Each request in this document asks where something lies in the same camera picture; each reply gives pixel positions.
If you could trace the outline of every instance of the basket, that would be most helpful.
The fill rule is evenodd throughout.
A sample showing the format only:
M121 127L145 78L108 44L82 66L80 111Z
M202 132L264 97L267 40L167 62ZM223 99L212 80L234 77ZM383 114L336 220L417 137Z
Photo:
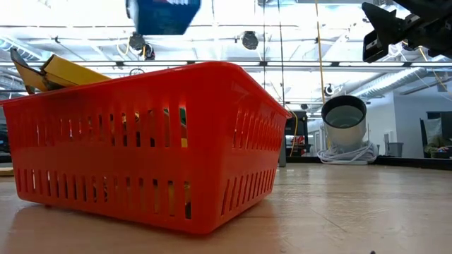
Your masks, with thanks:
M193 234L271 193L290 117L222 62L2 103L19 198Z

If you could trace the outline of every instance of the wall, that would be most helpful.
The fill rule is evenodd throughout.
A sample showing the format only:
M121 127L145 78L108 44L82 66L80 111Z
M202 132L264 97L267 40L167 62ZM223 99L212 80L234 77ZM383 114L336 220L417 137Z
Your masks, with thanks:
M367 105L368 133L364 137L374 144L380 145L379 154L385 154L384 135L390 134L389 142L397 142L396 114L394 110L394 96L390 92L384 98L371 99Z
M420 119L427 119L428 111L452 110L452 102L439 95L422 97L407 95L394 97L394 103L397 140L404 143L403 157L423 158Z

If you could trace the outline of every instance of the ceiling pipe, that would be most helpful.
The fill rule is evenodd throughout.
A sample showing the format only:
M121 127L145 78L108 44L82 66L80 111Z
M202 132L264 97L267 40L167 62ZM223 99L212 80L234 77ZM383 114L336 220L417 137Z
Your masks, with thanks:
M447 58L445 56L437 56L431 61L444 61L446 59ZM426 68L421 67L407 68L397 73L388 73L356 89L351 92L351 95L360 97L375 97L383 95L420 78L425 78L428 73L429 72Z
M0 87L10 90L25 89L25 86L20 79L3 73L0 73Z
M9 52L10 49L16 48L18 53L26 61L46 61L50 56L51 52L45 50L33 49L28 45L21 42L17 42L12 38L1 36L0 37L0 49Z

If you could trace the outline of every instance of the wooden table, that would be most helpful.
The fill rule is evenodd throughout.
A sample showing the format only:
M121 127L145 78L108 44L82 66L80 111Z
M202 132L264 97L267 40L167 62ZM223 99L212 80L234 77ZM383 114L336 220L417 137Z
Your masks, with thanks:
M0 253L452 253L452 173L289 164L273 194L193 237L20 201L0 178Z

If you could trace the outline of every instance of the white cable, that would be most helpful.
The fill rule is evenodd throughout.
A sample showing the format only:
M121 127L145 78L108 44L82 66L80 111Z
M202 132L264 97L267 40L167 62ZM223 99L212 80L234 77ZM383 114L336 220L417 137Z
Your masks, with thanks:
M352 152L343 152L337 145L330 149L317 152L317 157L324 164L353 164L355 161L372 163L379 156L378 147L372 142L363 143L363 146Z

